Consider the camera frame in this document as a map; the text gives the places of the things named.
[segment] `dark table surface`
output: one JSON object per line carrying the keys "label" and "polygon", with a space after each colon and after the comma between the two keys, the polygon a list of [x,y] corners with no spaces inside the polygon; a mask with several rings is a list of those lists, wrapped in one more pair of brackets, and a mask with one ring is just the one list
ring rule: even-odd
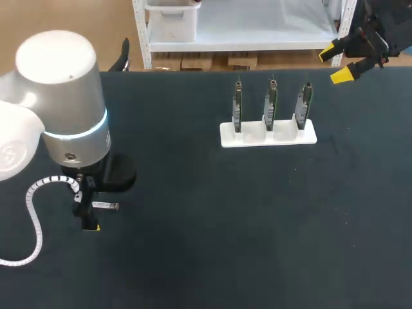
{"label": "dark table surface", "polygon": [[[102,73],[113,148],[138,178],[83,232],[61,184],[34,198],[40,256],[0,268],[0,308],[412,308],[412,69],[333,86],[331,70]],[[301,84],[315,97],[315,145],[224,149],[241,75],[243,120],[267,80],[279,117]],[[41,144],[0,183],[0,257],[31,253],[27,188],[60,174]]]}

